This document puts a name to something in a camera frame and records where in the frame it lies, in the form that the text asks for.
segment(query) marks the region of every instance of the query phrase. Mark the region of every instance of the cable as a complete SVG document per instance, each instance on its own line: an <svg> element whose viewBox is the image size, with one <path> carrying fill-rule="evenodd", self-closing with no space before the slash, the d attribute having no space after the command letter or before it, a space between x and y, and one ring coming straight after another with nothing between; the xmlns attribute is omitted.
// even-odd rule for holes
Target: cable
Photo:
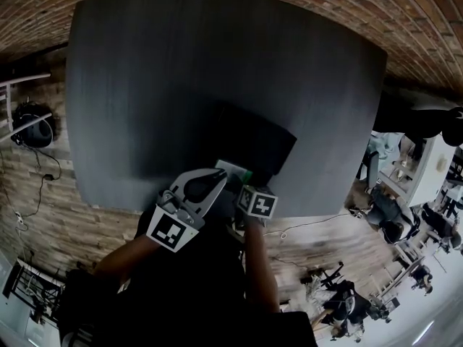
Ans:
<svg viewBox="0 0 463 347"><path fill-rule="evenodd" d="M1 156L1 172L0 172L0 174L4 175L5 174L5 160L3 158L3 153L1 152L1 149L0 149L0 156ZM0 179L0 184L1 184L1 187L2 187L2 189L4 191L4 193L5 193L5 196L7 197L7 201L8 201L9 206L11 207L13 213L16 215L16 210L14 209L11 200L9 200L9 195L8 195L8 192L7 192L7 188L5 188L5 186L3 184L3 179Z"/></svg>
<svg viewBox="0 0 463 347"><path fill-rule="evenodd" d="M58 177L54 177L54 178L53 178L53 181L59 180L59 179L61 178L61 171L62 171L62 169L61 169L61 164L59 163L59 161L58 161L55 157L53 157L53 156L51 156L51 155L49 155L49 154L47 154L47 153L45 153L45 152L42 152L40 149L34 149L34 150L36 150L37 152L39 152L41 155L44 155L44 156L46 156L46 157L48 157L48 158L54 160L54 161L58 164L59 174L58 174Z"/></svg>
<svg viewBox="0 0 463 347"><path fill-rule="evenodd" d="M303 268L303 269L306 269L307 271L309 271L309 268L308 268L307 266L298 265L296 262L292 262L292 261L283 261L283 260L280 260L278 257L270 257L270 258L271 258L271 260L275 260L275 261L287 263L288 265L294 265L294 266L297 266L297 267L300 267L300 268Z"/></svg>
<svg viewBox="0 0 463 347"><path fill-rule="evenodd" d="M22 231L23 233L26 232L27 230L29 230L29 226L28 226L26 223L22 223L22 225L25 226L26 229L23 229L23 228L16 228L16 230Z"/></svg>
<svg viewBox="0 0 463 347"><path fill-rule="evenodd" d="M43 179L44 179L44 178L45 178L45 175L42 176L41 187L40 187L40 189L38 190L38 204L37 204L37 208L35 209L35 212L34 212L34 213L30 213L29 215L23 215L23 216L22 216L23 218L36 215L37 212L38 212L38 209L41 207L41 202L42 202L42 187L43 187Z"/></svg>
<svg viewBox="0 0 463 347"><path fill-rule="evenodd" d="M270 234L281 233L280 238L281 238L281 239L285 239L285 238L288 236L288 234L286 234L286 232L289 231L289 230L292 230L293 228L300 228L301 226L313 225L314 223L325 223L326 221L333 220L334 218L337 218L337 217L341 217L341 216L350 216L350 215L351 215L350 213L341 213L340 215L336 215L336 216L327 218L327 219L325 219L325 220L316 221L316 222L313 222L313 223L301 223L300 225L291 226L290 228L287 228L287 229L285 229L285 230L283 230L283 231L281 231L281 230L271 231L270 233L266 233L266 234L263 234L263 235L266 236L266 235L270 235Z"/></svg>
<svg viewBox="0 0 463 347"><path fill-rule="evenodd" d="M30 213L29 215L21 215L23 218L26 218L26 217L30 217L30 216L34 216L38 213L38 210L41 206L41 202L42 202L42 188L43 188L43 180L44 179L48 179L49 181L56 181L56 180L59 180L61 178L61 172L62 172L62 169L61 169L61 164L59 163L59 161L55 158L55 157L52 157L51 155L45 153L45 152L42 152L41 150L39 149L36 149L36 148L32 148L32 147L29 147L27 146L26 144L22 144L21 145L22 147L24 147L25 149L31 151L31 152L34 152L35 154L35 159L36 159L36 162L35 162L35 172L40 172L41 170L41 162L40 162L40 159L38 157L38 154L37 152L39 152L40 154L54 160L57 164L58 164L58 168L59 168L59 175L58 177L54 177L53 175L49 174L49 173L46 173L45 175L42 176L42 180L41 180L41 187L40 189L38 190L38 204L37 204L37 208L35 209L35 212L34 213ZM1 156L1 174L5 174L5 169L4 169L4 164L5 164L5 161L4 161L4 157L3 157L3 153L1 152L0 150L0 156ZM3 181L0 180L0 184L1 184L1 187L3 188L3 191L5 193L5 195L7 196L7 200L8 200L8 203L9 203L9 206L11 207L13 213L16 215L17 214L17 211L15 210L15 208L13 207L10 199L9 199L9 195L8 195L8 192L7 192L7 189L5 188L4 184L3 184ZM27 227L26 230L22 230L20 228L17 228L18 230L20 231L27 231L29 230L29 228Z"/></svg>
<svg viewBox="0 0 463 347"><path fill-rule="evenodd" d="M391 178L392 174L393 174L394 172L396 172L397 170L398 170L397 167L396 167L394 170L392 170L392 172L389 174L389 178Z"/></svg>
<svg viewBox="0 0 463 347"><path fill-rule="evenodd" d="M16 231L17 237L20 240L20 246L21 246L21 249L22 249L22 256L24 257L24 262L26 262L27 261L26 252L24 250L24 244L22 243L21 233L18 230L19 230L18 228L14 228L14 231Z"/></svg>

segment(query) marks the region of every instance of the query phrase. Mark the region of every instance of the light fixture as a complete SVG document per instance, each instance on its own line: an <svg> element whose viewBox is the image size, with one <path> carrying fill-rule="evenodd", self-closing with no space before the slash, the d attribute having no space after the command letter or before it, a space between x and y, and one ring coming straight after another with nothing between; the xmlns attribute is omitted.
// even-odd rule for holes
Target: light fixture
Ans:
<svg viewBox="0 0 463 347"><path fill-rule="evenodd" d="M31 340L30 338L27 339L29 342L31 342L35 347L40 347L36 342Z"/></svg>
<svg viewBox="0 0 463 347"><path fill-rule="evenodd" d="M421 332L421 334L418 336L417 339L415 339L415 341L413 342L412 346L414 346L415 344L417 344L418 342L420 342L420 339L423 338L423 336L426 334L426 332L429 330L429 328L431 326L433 326L434 324L434 320L432 322L429 323L429 325L427 327L425 327L425 329Z"/></svg>

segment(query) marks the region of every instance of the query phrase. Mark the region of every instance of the gray table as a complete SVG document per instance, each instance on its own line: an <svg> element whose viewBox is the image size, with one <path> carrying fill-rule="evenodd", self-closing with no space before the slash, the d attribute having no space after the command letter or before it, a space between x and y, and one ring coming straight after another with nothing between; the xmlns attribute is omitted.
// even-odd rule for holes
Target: gray table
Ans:
<svg viewBox="0 0 463 347"><path fill-rule="evenodd" d="M86 0L68 50L80 193L131 210L204 166L208 125L225 100L298 138L270 183L276 217L337 213L386 67L386 53L356 33L277 0Z"/></svg>

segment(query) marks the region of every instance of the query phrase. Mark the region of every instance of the person's arm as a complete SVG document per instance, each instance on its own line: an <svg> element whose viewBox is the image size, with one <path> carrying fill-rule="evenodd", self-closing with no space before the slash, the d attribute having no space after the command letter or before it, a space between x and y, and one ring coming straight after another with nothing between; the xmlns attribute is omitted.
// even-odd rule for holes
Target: person's arm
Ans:
<svg viewBox="0 0 463 347"><path fill-rule="evenodd" d="M451 227L451 235L454 236L458 233L458 225L460 224L459 220L456 218L454 221L454 225Z"/></svg>
<svg viewBox="0 0 463 347"><path fill-rule="evenodd" d="M444 246L449 246L450 239L451 239L451 236L445 236L444 238L441 239L441 244Z"/></svg>
<svg viewBox="0 0 463 347"><path fill-rule="evenodd" d="M310 326L312 327L312 330L315 329L315 327L321 323L321 321L325 318L326 315L330 315L334 310L332 309L326 309L324 310L315 320L313 320L310 323Z"/></svg>
<svg viewBox="0 0 463 347"><path fill-rule="evenodd" d="M279 312L278 286L267 256L263 227L245 216L246 300L260 311Z"/></svg>
<svg viewBox="0 0 463 347"><path fill-rule="evenodd" d="M402 215L404 215L406 218L410 220L410 225L413 225L415 218L413 217L412 210L410 210L410 207L407 206L407 202L405 202L405 199L402 197L397 197L396 202L402 212Z"/></svg>
<svg viewBox="0 0 463 347"><path fill-rule="evenodd" d="M102 280L114 281L122 285L129 280L135 267L160 246L146 235L139 236L104 257L96 265L93 274Z"/></svg>
<svg viewBox="0 0 463 347"><path fill-rule="evenodd" d="M437 233L432 231L432 230L426 231L426 234L429 235L430 237L432 237L433 239L435 239L437 242L441 241L441 237L439 235L437 235Z"/></svg>

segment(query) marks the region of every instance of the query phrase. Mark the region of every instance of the brick wall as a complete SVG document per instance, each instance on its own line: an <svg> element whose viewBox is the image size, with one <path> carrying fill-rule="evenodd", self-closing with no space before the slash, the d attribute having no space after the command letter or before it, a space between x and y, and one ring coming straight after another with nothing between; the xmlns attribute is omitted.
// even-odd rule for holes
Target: brick wall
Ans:
<svg viewBox="0 0 463 347"><path fill-rule="evenodd" d="M0 0L0 62L66 42L80 0ZM282 0L385 49L388 76L463 95L463 0Z"/></svg>

